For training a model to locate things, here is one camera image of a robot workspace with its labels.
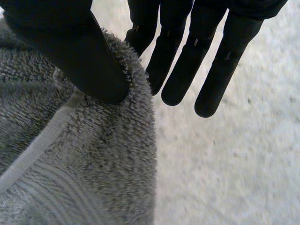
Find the gloved hand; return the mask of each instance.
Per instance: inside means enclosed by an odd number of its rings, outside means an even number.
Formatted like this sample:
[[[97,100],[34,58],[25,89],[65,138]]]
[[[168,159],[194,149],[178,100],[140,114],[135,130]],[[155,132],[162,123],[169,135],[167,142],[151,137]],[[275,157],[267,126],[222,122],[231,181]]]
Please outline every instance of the gloved hand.
[[[156,95],[170,70],[181,43],[186,18],[191,12],[189,36],[174,70],[162,91],[167,105],[179,104],[205,57],[218,24],[227,9],[224,36],[211,69],[195,103],[201,117],[212,116],[248,43],[264,19],[278,14],[287,0],[128,0],[133,27],[126,41],[141,55],[152,42],[160,5],[160,36],[147,72],[152,94]]]
[[[92,0],[0,0],[11,30],[82,92],[118,104],[129,85],[90,11]]]

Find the terry cloth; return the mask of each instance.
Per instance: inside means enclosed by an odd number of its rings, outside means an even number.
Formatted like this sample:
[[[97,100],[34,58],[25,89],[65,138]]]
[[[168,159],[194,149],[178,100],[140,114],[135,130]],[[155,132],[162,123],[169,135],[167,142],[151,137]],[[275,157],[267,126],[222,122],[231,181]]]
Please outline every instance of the terry cloth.
[[[84,95],[0,21],[0,224],[153,224],[157,148],[147,75],[103,30],[130,83]]]

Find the white floor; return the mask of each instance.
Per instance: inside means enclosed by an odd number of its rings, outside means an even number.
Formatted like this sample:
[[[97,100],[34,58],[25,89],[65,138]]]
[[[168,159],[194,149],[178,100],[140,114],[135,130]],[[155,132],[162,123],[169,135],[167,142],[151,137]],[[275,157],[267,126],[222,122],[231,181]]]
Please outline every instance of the white floor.
[[[121,39],[131,27],[126,0],[94,0],[92,11]],[[265,21],[217,113],[203,119],[194,103],[223,25],[224,20],[184,101],[169,107],[160,94],[154,97],[156,224],[299,225],[300,3],[289,0],[277,17]],[[142,56],[145,67],[154,44]]]

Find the gray towel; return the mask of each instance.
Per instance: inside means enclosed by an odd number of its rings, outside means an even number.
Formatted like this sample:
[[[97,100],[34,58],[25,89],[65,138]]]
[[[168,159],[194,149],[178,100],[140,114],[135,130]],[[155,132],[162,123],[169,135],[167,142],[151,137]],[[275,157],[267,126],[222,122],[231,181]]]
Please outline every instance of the gray towel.
[[[0,21],[0,224],[153,224],[150,88],[138,56],[103,32],[130,83],[118,106],[78,91]]]

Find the glove finger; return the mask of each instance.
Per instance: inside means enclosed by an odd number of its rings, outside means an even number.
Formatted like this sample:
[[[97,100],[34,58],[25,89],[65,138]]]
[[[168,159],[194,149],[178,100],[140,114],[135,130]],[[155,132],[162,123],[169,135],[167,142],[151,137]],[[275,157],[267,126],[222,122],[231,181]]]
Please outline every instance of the glove finger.
[[[16,24],[9,27],[29,46],[60,68],[82,92],[108,104],[127,95],[129,85],[90,11],[85,24],[63,30],[37,30]]]
[[[195,3],[187,42],[162,91],[162,100],[167,105],[177,105],[184,98],[225,12],[225,7],[210,8]]]
[[[133,27],[127,31],[125,41],[139,56],[155,36],[159,3],[160,0],[128,0]]]
[[[212,116],[248,43],[256,36],[263,20],[255,20],[229,12],[224,36],[195,103],[201,117]]]
[[[191,9],[192,0],[161,0],[162,29],[146,69],[153,95],[159,92],[168,75]]]

